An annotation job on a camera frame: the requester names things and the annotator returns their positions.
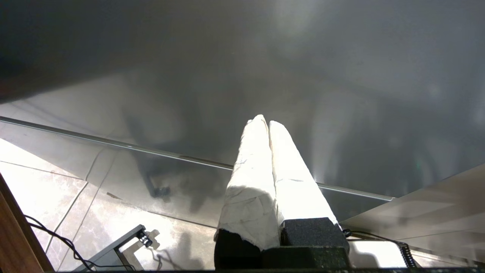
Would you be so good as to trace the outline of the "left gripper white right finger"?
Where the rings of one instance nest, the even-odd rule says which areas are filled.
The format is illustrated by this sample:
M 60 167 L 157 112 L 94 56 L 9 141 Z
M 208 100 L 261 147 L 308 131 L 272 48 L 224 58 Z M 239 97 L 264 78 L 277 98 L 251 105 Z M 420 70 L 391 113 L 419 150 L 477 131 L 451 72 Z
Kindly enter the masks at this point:
M 348 268 L 349 243 L 286 127 L 271 121 L 279 247 L 262 252 L 264 268 Z

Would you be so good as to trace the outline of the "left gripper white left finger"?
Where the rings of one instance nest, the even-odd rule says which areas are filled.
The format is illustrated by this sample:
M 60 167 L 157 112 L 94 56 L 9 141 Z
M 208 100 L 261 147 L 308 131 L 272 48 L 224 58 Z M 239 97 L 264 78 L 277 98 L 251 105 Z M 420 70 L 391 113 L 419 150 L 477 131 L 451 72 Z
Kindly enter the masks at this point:
M 244 126 L 214 241 L 217 270 L 261 268 L 262 254 L 280 247 L 272 151 L 263 115 Z

